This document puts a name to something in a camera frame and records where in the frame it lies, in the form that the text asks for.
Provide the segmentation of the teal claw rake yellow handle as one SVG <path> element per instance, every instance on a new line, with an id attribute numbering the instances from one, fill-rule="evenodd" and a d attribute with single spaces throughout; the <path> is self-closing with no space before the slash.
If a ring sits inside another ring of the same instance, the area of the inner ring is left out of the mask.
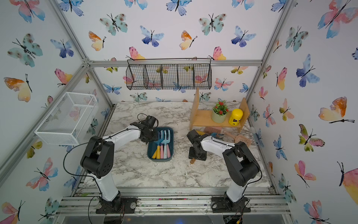
<path id="1" fill-rule="evenodd" d="M 157 158 L 156 159 L 160 159 L 160 144 L 162 143 L 162 141 L 164 140 L 164 131 L 160 131 L 160 133 L 158 134 L 158 142 L 157 142 Z"/>

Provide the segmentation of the teal plastic storage box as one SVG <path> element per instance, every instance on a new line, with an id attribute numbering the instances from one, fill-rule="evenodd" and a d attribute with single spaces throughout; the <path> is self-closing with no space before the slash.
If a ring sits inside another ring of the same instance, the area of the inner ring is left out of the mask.
<path id="1" fill-rule="evenodd" d="M 174 131 L 170 127 L 157 128 L 158 140 L 148 144 L 147 156 L 154 162 L 170 161 L 174 155 Z"/>

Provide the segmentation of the purple rake pink handle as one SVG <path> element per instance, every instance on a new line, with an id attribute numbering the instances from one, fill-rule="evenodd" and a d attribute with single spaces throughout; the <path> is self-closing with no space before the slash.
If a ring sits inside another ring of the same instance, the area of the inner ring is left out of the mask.
<path id="1" fill-rule="evenodd" d="M 160 144 L 160 159 L 164 159 L 164 146 L 162 143 Z"/>
<path id="2" fill-rule="evenodd" d="M 171 157 L 171 151 L 170 151 L 170 147 L 167 144 L 167 157 L 170 158 Z"/>

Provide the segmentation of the light blue rake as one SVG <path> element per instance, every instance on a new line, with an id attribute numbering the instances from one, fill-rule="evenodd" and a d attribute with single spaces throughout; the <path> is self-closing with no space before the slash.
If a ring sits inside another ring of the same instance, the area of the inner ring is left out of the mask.
<path id="1" fill-rule="evenodd" d="M 162 144 L 164 145 L 164 159 L 168 159 L 167 157 L 167 144 L 169 144 L 171 141 L 171 132 L 170 130 L 164 131 L 164 140 L 162 141 Z"/>

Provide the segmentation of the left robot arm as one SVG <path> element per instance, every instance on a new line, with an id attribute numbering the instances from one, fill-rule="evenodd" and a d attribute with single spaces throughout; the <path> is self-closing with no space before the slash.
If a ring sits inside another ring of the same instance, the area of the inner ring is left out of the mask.
<path id="1" fill-rule="evenodd" d="M 92 137 L 81 158 L 80 165 L 94 178 L 100 191 L 101 203 L 111 207 L 120 204 L 120 192 L 114 184 L 111 171 L 114 165 L 114 151 L 135 140 L 149 143 L 158 140 L 158 119 L 147 116 L 139 122 L 132 122 L 127 128 L 109 136 Z"/>

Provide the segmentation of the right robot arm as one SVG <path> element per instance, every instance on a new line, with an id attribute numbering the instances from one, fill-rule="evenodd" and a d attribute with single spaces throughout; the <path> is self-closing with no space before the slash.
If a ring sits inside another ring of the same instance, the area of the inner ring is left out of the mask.
<path id="1" fill-rule="evenodd" d="M 261 174 L 261 168 L 251 153 L 248 146 L 240 141 L 238 143 L 224 142 L 209 134 L 200 135 L 196 130 L 191 130 L 186 135 L 191 142 L 189 159 L 205 161 L 210 152 L 225 161 L 231 183 L 225 193 L 225 198 L 230 203 L 238 203 L 244 199 L 247 186 L 254 183 L 257 174 Z"/>

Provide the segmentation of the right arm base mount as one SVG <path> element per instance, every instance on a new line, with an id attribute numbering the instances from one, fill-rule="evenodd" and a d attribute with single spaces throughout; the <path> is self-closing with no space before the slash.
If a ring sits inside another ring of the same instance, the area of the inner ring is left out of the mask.
<path id="1" fill-rule="evenodd" d="M 227 196 L 225 197 L 212 197 L 211 209 L 213 213 L 249 213 L 251 208 L 249 207 L 249 199 L 242 197 L 237 202 L 232 202 Z"/>

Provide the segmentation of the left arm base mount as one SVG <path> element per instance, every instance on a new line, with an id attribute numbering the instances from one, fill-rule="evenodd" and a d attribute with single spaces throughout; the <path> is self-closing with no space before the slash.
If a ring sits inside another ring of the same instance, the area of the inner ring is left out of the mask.
<path id="1" fill-rule="evenodd" d="M 100 199 L 96 214 L 134 214 L 137 202 L 138 199 L 133 197 L 116 197 L 111 202 Z"/>

